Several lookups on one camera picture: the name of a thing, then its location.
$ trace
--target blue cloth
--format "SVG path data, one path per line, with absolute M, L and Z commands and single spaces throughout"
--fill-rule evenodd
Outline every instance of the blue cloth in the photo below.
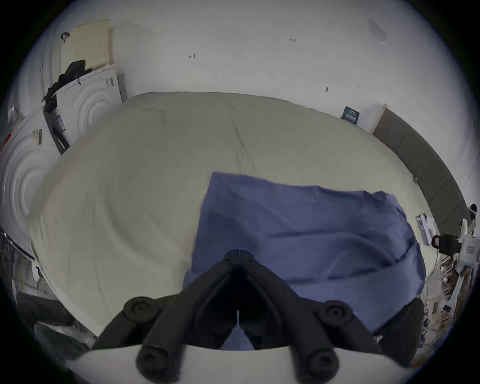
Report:
M 371 332 L 425 282 L 415 234 L 396 198 L 385 192 L 338 192 L 214 173 L 183 286 L 232 249 L 252 253 L 302 297 L 347 303 Z M 224 345 L 251 348 L 240 329 Z

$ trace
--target white bed sheet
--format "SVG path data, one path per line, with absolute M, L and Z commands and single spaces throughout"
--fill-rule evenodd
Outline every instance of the white bed sheet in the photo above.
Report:
M 213 171 L 392 193 L 419 241 L 415 216 L 430 213 L 398 157 L 333 116 L 238 94 L 134 97 L 62 156 L 29 216 L 42 274 L 93 333 L 133 297 L 181 290 Z M 436 252 L 421 247 L 428 275 Z

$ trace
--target white wall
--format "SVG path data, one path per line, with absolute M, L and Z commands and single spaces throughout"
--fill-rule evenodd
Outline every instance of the white wall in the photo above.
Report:
M 60 34 L 103 18 L 128 97 L 246 93 L 337 117 L 348 105 L 366 130 L 385 103 L 437 151 L 467 204 L 480 203 L 476 103 L 447 47 L 403 1 L 78 1 L 46 33 L 44 84 L 60 74 Z

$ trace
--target white washing machine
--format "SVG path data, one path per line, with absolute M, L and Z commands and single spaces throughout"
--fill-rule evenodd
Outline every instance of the white washing machine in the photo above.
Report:
M 58 113 L 68 143 L 73 144 L 92 124 L 121 103 L 117 67 L 114 65 L 90 72 L 59 89 Z
M 32 255 L 27 226 L 30 205 L 59 158 L 43 105 L 20 123 L 0 152 L 0 226 L 27 257 Z

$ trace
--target dark gray headboard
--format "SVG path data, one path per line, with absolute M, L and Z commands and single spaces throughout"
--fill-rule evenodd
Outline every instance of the dark gray headboard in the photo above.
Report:
M 390 148 L 417 180 L 441 234 L 458 235 L 470 215 L 462 192 L 445 163 L 412 127 L 385 108 L 373 135 Z

